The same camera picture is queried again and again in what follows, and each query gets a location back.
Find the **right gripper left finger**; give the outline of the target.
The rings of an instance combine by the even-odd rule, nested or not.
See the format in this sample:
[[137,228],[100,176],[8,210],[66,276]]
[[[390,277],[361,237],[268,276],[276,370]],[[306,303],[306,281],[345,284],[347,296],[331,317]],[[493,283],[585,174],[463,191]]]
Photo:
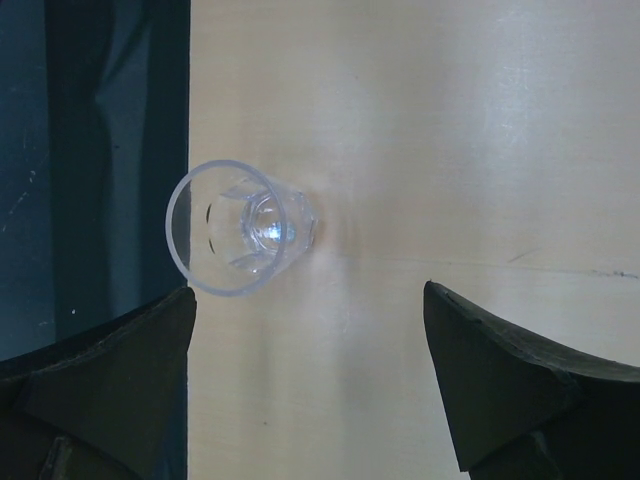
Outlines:
[[4,479],[150,479],[195,325],[182,287],[1,363]]

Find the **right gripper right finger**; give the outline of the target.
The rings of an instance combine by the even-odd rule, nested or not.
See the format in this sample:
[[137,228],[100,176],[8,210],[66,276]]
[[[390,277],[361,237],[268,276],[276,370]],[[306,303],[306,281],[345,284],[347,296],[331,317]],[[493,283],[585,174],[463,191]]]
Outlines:
[[432,281],[423,317],[470,478],[638,478],[638,368],[545,338]]

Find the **clear glass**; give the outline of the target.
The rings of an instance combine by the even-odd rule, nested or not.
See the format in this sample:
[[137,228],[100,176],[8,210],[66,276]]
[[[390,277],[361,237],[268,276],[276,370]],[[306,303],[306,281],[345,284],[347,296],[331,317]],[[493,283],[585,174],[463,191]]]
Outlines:
[[299,189],[237,160],[213,160],[187,173],[165,215],[177,269],[221,297],[251,294],[312,245],[318,216]]

